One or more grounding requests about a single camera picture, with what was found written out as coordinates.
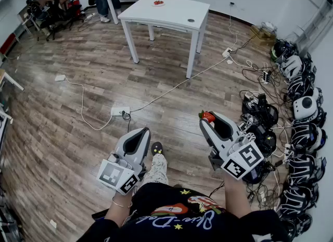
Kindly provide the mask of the black shoe with yellow dots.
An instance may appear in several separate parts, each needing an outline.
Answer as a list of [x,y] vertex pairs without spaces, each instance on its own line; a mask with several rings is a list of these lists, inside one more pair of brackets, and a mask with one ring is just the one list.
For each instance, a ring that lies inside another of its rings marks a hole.
[[151,146],[151,153],[153,156],[156,154],[163,154],[163,146],[160,142],[154,142]]

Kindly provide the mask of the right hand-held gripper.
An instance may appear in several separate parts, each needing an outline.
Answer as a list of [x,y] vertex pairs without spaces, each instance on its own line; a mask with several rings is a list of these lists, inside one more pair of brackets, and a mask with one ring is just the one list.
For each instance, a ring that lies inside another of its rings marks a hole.
[[264,157],[255,141],[241,135],[238,125],[221,113],[212,111],[214,128],[200,120],[200,129],[211,147],[209,160],[215,171],[223,170],[240,180],[251,172]]

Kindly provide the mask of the pile of black grippers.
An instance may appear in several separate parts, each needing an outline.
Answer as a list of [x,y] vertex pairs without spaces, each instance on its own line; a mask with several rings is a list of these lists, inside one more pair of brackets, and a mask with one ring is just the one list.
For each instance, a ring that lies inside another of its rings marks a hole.
[[265,94],[246,93],[242,102],[241,131],[254,141],[264,159],[242,179],[248,184],[259,184],[271,171],[266,160],[276,150],[277,138],[273,126],[278,121],[278,110],[268,103]]

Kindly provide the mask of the cardboard box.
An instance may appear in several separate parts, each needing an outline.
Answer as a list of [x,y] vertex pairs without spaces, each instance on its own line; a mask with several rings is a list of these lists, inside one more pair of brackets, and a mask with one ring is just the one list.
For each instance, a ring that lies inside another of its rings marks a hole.
[[252,40],[259,46],[273,46],[276,43],[276,34],[263,27],[252,25],[250,31]]

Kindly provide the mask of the black printed shirt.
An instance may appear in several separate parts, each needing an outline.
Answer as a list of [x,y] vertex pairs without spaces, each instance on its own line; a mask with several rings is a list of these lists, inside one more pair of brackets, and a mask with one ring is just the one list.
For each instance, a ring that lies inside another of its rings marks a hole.
[[77,242],[289,242],[274,210],[237,217],[208,196],[161,183],[142,186],[121,226],[100,219]]

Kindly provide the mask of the white wall shelf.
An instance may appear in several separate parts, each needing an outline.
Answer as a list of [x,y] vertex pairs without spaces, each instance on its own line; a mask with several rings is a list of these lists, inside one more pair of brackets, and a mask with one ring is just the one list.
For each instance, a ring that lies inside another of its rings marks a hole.
[[299,56],[303,57],[312,51],[322,39],[326,30],[333,23],[333,0],[323,0],[316,13],[296,33],[296,44]]

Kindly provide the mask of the black red office chair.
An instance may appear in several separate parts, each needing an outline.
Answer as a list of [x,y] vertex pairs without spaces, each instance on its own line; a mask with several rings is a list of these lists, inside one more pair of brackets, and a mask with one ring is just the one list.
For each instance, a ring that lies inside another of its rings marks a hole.
[[76,21],[80,21],[81,23],[84,22],[81,14],[81,12],[84,11],[81,11],[81,7],[82,5],[80,4],[79,0],[71,0],[68,3],[67,13],[69,16],[69,22],[67,23],[67,27],[69,28],[69,30],[72,29],[74,22]]

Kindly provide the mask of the patterned light trouser leg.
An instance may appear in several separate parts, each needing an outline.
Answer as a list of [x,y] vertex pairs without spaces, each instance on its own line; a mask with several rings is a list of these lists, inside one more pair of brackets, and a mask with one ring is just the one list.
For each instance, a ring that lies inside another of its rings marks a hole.
[[168,185],[168,162],[163,154],[155,154],[152,159],[151,169],[145,174],[142,186],[148,183],[161,183]]

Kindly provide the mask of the white square table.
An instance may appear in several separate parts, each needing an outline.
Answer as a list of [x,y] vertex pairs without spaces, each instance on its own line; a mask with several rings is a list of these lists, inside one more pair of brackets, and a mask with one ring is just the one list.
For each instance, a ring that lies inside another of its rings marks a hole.
[[161,0],[165,2],[164,6],[153,7],[154,1],[156,0],[139,0],[118,16],[119,20],[121,20],[132,59],[134,63],[139,63],[129,26],[131,22],[147,25],[149,38],[152,41],[155,40],[153,27],[189,32],[191,33],[191,44],[186,78],[190,79],[195,54],[201,52],[210,5],[192,0]]

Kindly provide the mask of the row of black white headsets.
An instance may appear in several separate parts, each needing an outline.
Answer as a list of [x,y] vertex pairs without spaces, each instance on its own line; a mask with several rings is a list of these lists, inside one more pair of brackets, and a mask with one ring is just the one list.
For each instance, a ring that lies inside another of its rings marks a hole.
[[271,59],[287,80],[286,100],[292,103],[290,143],[286,149],[288,177],[277,210],[288,234],[288,242],[309,230],[313,219],[307,213],[319,198],[318,182],[326,171],[326,158],[317,156],[326,143],[323,126],[322,90],[314,85],[316,67],[312,57],[299,55],[295,44],[277,40]]

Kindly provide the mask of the person's left forearm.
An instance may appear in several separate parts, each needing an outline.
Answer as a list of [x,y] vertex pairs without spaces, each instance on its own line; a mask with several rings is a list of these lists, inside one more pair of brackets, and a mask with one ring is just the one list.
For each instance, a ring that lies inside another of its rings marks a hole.
[[126,195],[116,193],[112,198],[111,206],[104,219],[111,220],[116,223],[118,227],[121,227],[126,218],[130,215],[132,196],[132,189]]

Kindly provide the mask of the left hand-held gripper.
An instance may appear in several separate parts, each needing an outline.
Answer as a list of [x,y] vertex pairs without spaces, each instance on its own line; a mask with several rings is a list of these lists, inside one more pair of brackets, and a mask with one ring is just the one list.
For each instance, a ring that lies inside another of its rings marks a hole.
[[116,149],[121,148],[124,155],[131,155],[132,160],[111,154],[108,160],[102,161],[97,180],[121,195],[127,195],[145,175],[143,159],[150,139],[151,132],[147,128],[135,129],[122,136]]

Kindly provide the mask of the person's right forearm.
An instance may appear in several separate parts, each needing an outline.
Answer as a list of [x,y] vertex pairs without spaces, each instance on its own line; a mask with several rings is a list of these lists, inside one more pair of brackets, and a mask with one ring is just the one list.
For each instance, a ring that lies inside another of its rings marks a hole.
[[249,214],[251,207],[247,199],[244,184],[228,173],[223,173],[225,188],[225,208],[238,218]]

